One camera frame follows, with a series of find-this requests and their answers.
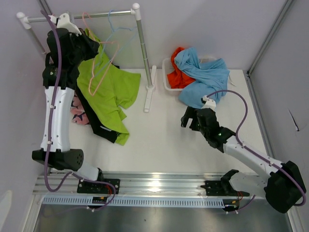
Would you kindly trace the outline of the orange shorts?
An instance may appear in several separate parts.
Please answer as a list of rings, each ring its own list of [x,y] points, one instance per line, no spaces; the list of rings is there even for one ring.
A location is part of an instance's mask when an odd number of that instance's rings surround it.
[[[194,78],[189,77],[185,73],[183,73],[181,70],[178,69],[177,65],[174,62],[174,59],[176,56],[183,51],[183,47],[178,47],[174,53],[172,54],[170,60],[172,62],[172,66],[174,68],[174,72],[168,75],[169,82],[172,88],[185,88],[189,84],[193,83],[195,81]]]

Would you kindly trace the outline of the light blue shorts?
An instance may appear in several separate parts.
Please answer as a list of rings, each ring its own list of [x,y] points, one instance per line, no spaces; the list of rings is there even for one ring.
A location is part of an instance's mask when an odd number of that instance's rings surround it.
[[[177,68],[194,79],[183,88],[178,96],[179,101],[193,108],[202,108],[201,98],[210,95],[210,98],[219,103],[225,96],[223,90],[228,89],[229,70],[222,58],[201,63],[197,50],[193,47],[179,52],[174,58]]]

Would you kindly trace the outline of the lime green shorts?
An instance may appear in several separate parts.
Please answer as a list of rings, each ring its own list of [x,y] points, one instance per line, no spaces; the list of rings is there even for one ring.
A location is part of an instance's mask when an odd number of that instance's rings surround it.
[[[99,47],[98,52],[102,50],[102,45]],[[99,54],[96,55],[96,61],[99,59]],[[108,56],[103,55],[103,60],[96,67],[98,71],[108,61]],[[117,144],[125,145],[130,134],[125,127],[123,120],[126,118],[122,109],[127,109],[135,102],[139,87],[141,74],[131,73],[111,65],[104,77],[96,94],[92,97],[88,92],[88,85],[92,76],[92,63],[93,59],[83,61],[79,67],[79,77],[77,78],[77,85],[81,85],[81,90],[84,92],[92,109],[98,115],[101,123],[107,128],[119,132],[120,135],[116,139]],[[92,82],[91,90],[99,83],[106,69],[104,69]]]

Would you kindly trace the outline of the black shorts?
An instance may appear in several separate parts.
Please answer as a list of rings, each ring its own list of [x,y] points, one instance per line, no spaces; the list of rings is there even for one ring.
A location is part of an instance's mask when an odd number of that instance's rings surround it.
[[[76,94],[77,94],[78,99],[81,102],[81,105],[84,109],[85,115],[87,116],[87,119],[89,121],[89,124],[91,126],[93,133],[114,144],[116,142],[116,139],[120,135],[120,133],[105,127],[101,123],[98,116],[96,115],[92,107],[89,105],[88,101],[83,96],[81,90],[78,87],[76,89]]]

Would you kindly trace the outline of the blue wire hanger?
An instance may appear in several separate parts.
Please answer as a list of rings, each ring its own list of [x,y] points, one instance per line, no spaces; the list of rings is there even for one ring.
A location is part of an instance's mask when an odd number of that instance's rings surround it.
[[[111,12],[111,14],[110,14],[110,20],[111,20],[111,15],[112,15],[112,13],[116,13],[116,11],[114,10],[114,9],[111,9],[109,12]],[[132,33],[134,32],[135,34],[125,43],[125,44],[121,44],[121,43],[119,43],[119,46],[120,46],[120,49],[119,49],[119,51],[118,51],[118,53],[120,53],[123,49],[124,49],[124,47],[126,47],[134,38],[135,38],[135,36],[137,35],[137,26],[135,26],[135,27],[132,27],[132,28],[128,28],[128,27],[117,27],[117,28],[115,28],[116,29],[116,32],[114,33],[114,35],[112,36],[112,38],[110,39],[111,41],[118,41],[119,42],[119,40],[116,38],[116,35],[118,34],[118,31],[122,31],[122,30],[127,30],[127,31],[131,31]],[[101,61],[101,59],[100,59],[100,57],[99,57],[99,59],[97,60],[97,63],[98,63],[98,66],[101,64],[101,63],[99,63],[99,61]]]

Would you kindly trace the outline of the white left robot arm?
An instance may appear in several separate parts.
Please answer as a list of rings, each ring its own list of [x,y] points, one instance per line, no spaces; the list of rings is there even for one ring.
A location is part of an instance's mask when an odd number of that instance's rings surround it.
[[[32,152],[32,159],[49,168],[70,171],[88,179],[93,193],[104,190],[105,182],[99,178],[100,169],[84,161],[81,149],[72,149],[69,139],[71,102],[77,89],[78,67],[83,61],[94,58],[99,44],[78,28],[59,28],[48,32],[50,52],[45,58],[42,73],[46,97],[44,135],[39,150]]]

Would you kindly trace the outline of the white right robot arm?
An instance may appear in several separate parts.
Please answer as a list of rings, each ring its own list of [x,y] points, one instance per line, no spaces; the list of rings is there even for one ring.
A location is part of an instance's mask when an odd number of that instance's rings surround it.
[[[235,132],[220,126],[215,112],[210,108],[187,107],[181,118],[181,126],[185,128],[190,119],[189,128],[200,132],[212,148],[234,157],[256,173],[246,175],[239,170],[228,171],[221,177],[220,188],[224,194],[245,192],[263,197],[280,213],[306,203],[307,190],[295,163],[284,163],[258,154],[246,146]]]

